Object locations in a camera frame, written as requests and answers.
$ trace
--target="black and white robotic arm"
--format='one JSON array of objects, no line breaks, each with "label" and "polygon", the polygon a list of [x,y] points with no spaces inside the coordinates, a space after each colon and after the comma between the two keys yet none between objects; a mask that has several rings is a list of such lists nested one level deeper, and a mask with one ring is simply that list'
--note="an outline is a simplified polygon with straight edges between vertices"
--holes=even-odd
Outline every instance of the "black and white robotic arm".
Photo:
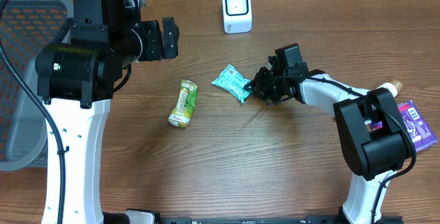
[{"label": "black and white robotic arm", "polygon": [[[149,211],[103,213],[99,194],[102,135],[113,93],[119,89],[114,88],[115,82],[122,77],[123,69],[127,69],[129,76],[133,61],[178,55],[179,30],[173,18],[163,19],[161,32],[157,21],[141,21],[140,7],[144,3],[74,0],[74,17],[67,20],[63,29],[69,31],[68,43],[54,41],[36,58],[38,95],[63,141],[60,150],[57,132],[48,123],[44,224],[57,223],[59,212],[64,216],[62,223],[160,223],[158,214]],[[323,71],[309,71],[298,45],[275,52],[269,58],[270,67],[261,68],[245,88],[267,103],[295,98],[334,115],[342,153],[353,171],[348,199],[336,221],[383,221],[380,207],[386,192],[384,186],[402,168],[405,159],[415,156],[394,101],[398,86],[385,83],[372,91],[355,89],[332,80]],[[383,128],[368,131],[365,124],[369,122],[382,122]],[[65,160],[65,181],[58,160],[60,153]],[[64,201],[60,201],[62,182]]]}]

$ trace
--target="purple package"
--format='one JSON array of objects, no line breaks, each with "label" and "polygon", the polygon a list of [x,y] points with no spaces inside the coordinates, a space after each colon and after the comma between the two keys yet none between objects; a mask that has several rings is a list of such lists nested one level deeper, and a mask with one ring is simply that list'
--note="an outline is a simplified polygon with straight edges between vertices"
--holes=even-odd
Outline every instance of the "purple package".
[{"label": "purple package", "polygon": [[[403,102],[397,107],[399,107],[400,115],[404,120],[408,134],[411,136],[417,152],[429,148],[439,141],[412,100]],[[372,129],[380,128],[382,123],[371,124],[370,127]]]}]

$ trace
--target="wooden surface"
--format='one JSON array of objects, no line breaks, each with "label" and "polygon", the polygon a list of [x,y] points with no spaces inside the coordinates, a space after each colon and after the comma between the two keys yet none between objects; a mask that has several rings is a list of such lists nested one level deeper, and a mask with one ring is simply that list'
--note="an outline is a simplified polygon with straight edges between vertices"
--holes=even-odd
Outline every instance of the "wooden surface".
[{"label": "wooden surface", "polygon": [[[253,78],[267,55],[299,43],[310,69],[354,87],[399,79],[440,135],[439,0],[252,0],[254,27],[226,35],[221,0],[148,0],[144,19],[173,16],[179,57],[133,66],[103,139],[102,209],[197,218],[336,214],[351,171],[336,124],[295,101],[240,104],[211,82],[228,65]],[[199,86],[190,127],[171,126],[180,80]],[[383,213],[440,223],[440,146],[391,182]],[[0,173],[0,223],[41,221],[46,170]]]}]

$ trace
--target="gray plastic bin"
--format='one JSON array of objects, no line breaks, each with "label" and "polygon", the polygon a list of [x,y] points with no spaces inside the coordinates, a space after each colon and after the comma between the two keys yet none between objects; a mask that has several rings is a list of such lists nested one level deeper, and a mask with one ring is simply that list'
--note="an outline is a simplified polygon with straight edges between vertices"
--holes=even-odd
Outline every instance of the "gray plastic bin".
[{"label": "gray plastic bin", "polygon": [[[3,11],[1,42],[34,93],[35,57],[72,16],[71,0],[10,0]],[[0,61],[0,170],[25,166],[47,166],[45,118]]]}]

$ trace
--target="barcode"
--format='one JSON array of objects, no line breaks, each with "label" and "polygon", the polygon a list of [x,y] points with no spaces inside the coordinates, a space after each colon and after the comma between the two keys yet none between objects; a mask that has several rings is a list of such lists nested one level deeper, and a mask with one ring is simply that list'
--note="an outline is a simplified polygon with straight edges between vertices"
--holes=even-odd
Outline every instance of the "barcode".
[{"label": "barcode", "polygon": [[228,69],[228,73],[229,73],[231,76],[233,76],[233,75],[235,74],[234,70],[232,70],[232,69]]},{"label": "barcode", "polygon": [[412,117],[414,120],[417,120],[417,119],[420,118],[419,114],[417,113],[417,111],[415,110],[414,107],[409,108],[409,109],[408,109],[408,112],[411,114],[411,117]]}]

